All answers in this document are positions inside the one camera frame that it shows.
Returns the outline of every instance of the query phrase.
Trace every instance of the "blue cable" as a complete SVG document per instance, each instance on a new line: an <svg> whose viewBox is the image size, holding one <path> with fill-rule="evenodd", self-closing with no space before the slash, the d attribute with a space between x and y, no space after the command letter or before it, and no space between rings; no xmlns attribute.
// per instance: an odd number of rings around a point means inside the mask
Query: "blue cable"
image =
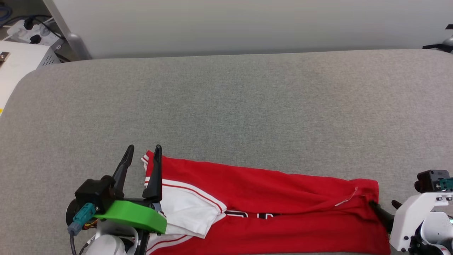
<svg viewBox="0 0 453 255"><path fill-rule="evenodd" d="M5 21L13 14L13 9L9 6L0 6L0 21Z"/></svg>

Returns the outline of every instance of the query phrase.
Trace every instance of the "black plug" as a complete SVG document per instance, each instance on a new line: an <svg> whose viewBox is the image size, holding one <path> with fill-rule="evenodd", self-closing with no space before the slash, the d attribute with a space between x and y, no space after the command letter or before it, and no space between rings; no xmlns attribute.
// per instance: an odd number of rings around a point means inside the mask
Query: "black plug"
<svg viewBox="0 0 453 255"><path fill-rule="evenodd" d="M33 26L34 26L33 18L28 18L28 19L25 20L25 22L24 22L25 29L31 30L33 28Z"/></svg>

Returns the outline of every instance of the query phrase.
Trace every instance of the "red stripe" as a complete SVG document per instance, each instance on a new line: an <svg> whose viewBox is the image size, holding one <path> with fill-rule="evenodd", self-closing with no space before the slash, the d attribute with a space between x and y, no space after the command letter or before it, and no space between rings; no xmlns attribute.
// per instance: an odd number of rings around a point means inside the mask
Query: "red stripe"
<svg viewBox="0 0 453 255"><path fill-rule="evenodd" d="M186 236L187 236L187 235L183 235L183 236L181 236L181 237L179 237L178 239L175 239L175 240L167 240L167 241L160 241L160 242L157 242L157 243L155 243L151 248L147 249L146 252L148 252L150 249L154 248L154 246L156 246L156 245L158 245L158 244L178 241L178 240L183 239L183 238L186 237Z"/></svg>
<svg viewBox="0 0 453 255"><path fill-rule="evenodd" d="M182 188L182 189L186 189L186 190L193 191L193 192L197 193L199 196L201 196L202 198L204 198L204 199L210 201L211 203L213 203L213 204L215 204L217 207L219 207L220 213L223 212L223 211L222 211L222 207L220 207L219 204L217 204L216 202L212 201L211 199L209 199L209 198L203 196L202 194L198 193L197 191L195 191L195 190L193 190L193 189L190 189L190 188L187 188L187 187L183 187L183 186L169 185L169 184L162 184L162 185L163 185L163 186L169 186L169 187L175 187L175 188Z"/></svg>

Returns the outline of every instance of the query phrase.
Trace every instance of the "cable connector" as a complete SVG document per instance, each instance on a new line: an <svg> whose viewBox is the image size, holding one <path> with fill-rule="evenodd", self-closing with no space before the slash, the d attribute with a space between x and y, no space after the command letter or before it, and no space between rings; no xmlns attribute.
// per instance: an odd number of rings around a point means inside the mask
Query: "cable connector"
<svg viewBox="0 0 453 255"><path fill-rule="evenodd" d="M87 223L96 213L96 207L92 203L86 203L80 211L72 218L73 222L67 227L67 231L74 235L82 230L82 227Z"/></svg>

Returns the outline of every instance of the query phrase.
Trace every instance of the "power strip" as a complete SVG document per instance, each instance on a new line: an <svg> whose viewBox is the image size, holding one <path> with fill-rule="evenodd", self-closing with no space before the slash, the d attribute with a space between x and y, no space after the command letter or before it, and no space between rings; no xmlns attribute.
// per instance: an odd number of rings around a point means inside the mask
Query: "power strip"
<svg viewBox="0 0 453 255"><path fill-rule="evenodd" d="M49 46L53 51L60 49L63 40L50 32L44 25L33 25L32 29L24 27L25 20L19 20L6 31L11 40L26 43Z"/></svg>

